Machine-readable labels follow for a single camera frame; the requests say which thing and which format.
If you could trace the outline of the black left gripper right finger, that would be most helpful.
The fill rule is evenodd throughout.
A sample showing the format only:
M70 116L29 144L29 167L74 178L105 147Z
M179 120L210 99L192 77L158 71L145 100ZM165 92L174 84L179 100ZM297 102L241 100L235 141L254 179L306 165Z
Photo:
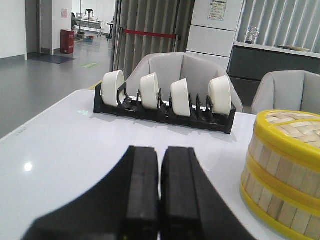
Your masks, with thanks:
M254 239L211 184L193 148L166 150L160 187L161 239Z

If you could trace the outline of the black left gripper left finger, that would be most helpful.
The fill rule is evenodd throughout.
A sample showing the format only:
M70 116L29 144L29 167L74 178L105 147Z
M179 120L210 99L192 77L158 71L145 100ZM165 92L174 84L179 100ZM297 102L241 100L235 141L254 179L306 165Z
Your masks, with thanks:
M36 219L25 240L156 240L159 165L154 148L130 146L94 187Z

